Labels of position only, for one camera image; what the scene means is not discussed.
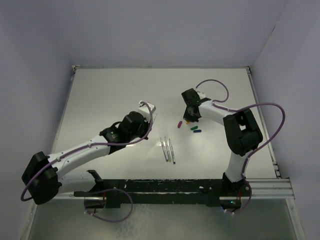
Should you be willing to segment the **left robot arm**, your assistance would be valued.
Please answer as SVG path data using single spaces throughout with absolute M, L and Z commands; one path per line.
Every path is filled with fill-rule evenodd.
M 42 151 L 35 153 L 21 177 L 25 188 L 20 200 L 33 200 L 41 205 L 67 192 L 98 196 L 106 187 L 95 170 L 87 170 L 79 175 L 72 175 L 71 171 L 128 145 L 146 140 L 153 122 L 152 113 L 131 111 L 122 121 L 115 122 L 79 146 L 49 155 Z

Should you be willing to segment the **white pen purple end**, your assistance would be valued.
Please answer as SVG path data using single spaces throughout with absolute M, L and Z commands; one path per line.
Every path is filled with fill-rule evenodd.
M 165 148 L 165 144 L 164 144 L 163 139 L 161 137 L 160 137 L 160 145 L 161 145 L 161 148 L 162 148 L 162 151 L 163 151 L 163 155 L 164 155 L 165 161 L 169 162 L 169 159 L 168 159 L 168 156 L 167 156 L 167 152 L 166 152 L 166 148 Z

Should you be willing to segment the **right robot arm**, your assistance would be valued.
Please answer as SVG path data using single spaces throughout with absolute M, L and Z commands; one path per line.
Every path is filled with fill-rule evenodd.
M 245 179 L 247 157 L 258 149 L 263 140 L 262 132 L 250 109 L 231 112 L 223 106 L 214 106 L 207 97 L 190 88 L 181 94 L 186 104 L 183 119 L 198 122 L 200 118 L 212 120 L 224 127 L 230 160 L 223 173 L 222 190 L 228 196 L 235 195 Z

